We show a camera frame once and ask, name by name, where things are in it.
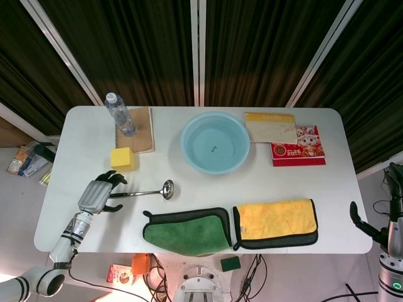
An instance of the water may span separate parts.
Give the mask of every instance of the water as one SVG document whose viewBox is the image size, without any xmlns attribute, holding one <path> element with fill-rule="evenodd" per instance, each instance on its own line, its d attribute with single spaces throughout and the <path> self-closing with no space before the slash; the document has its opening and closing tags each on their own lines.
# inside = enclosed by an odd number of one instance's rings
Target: water
<svg viewBox="0 0 403 302">
<path fill-rule="evenodd" d="M 125 136 L 131 137 L 136 132 L 136 128 L 133 126 L 132 119 L 128 116 L 127 111 L 121 109 L 115 110 L 113 119 Z"/>
</svg>

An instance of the green scrubber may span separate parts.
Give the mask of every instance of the green scrubber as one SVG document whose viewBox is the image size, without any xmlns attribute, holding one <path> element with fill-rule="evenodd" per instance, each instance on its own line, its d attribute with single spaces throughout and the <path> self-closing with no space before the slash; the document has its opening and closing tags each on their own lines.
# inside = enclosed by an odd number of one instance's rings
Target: green scrubber
<svg viewBox="0 0 403 302">
<path fill-rule="evenodd" d="M 232 271 L 234 269 L 240 269 L 241 263 L 239 262 L 239 257 L 231 257 L 221 260 L 221 268 L 223 272 Z"/>
</svg>

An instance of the black curtain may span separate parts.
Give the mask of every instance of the black curtain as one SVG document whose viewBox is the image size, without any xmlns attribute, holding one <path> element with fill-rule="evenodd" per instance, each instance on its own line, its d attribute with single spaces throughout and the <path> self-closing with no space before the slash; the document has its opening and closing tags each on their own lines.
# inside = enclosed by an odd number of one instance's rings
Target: black curtain
<svg viewBox="0 0 403 302">
<path fill-rule="evenodd" d="M 284 106 L 343 3 L 208 0 L 205 104 Z"/>
<path fill-rule="evenodd" d="M 0 1 L 0 102 L 46 135 L 66 113 L 92 105 L 19 1 Z"/>
<path fill-rule="evenodd" d="M 103 98 L 193 106 L 189 0 L 40 0 Z"/>
<path fill-rule="evenodd" d="M 363 1 L 297 104 L 340 112 L 357 172 L 403 150 L 403 2 Z"/>
</svg>

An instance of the metal ladle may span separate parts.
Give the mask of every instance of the metal ladle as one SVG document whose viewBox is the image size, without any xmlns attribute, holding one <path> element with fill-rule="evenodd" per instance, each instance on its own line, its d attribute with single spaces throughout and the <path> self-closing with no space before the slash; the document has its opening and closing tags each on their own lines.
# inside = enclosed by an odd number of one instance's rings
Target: metal ladle
<svg viewBox="0 0 403 302">
<path fill-rule="evenodd" d="M 147 192 L 131 192 L 131 193 L 113 193 L 109 195 L 109 198 L 124 198 L 129 196 L 141 196 L 150 194 L 161 194 L 166 200 L 170 199 L 174 194 L 174 182 L 168 179 L 164 182 L 162 189 L 159 191 L 147 191 Z"/>
</svg>

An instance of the brown notebook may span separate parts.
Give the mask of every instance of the brown notebook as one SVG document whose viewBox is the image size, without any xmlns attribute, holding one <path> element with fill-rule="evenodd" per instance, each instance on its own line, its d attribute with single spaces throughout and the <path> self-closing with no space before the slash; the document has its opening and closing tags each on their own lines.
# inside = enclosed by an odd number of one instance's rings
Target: brown notebook
<svg viewBox="0 0 403 302">
<path fill-rule="evenodd" d="M 115 145 L 116 148 L 130 147 L 133 153 L 153 152 L 154 148 L 154 131 L 152 129 L 151 108 L 141 107 L 128 111 L 132 117 L 132 121 L 136 126 L 136 132 L 132 137 L 126 137 L 116 127 L 115 129 Z"/>
</svg>

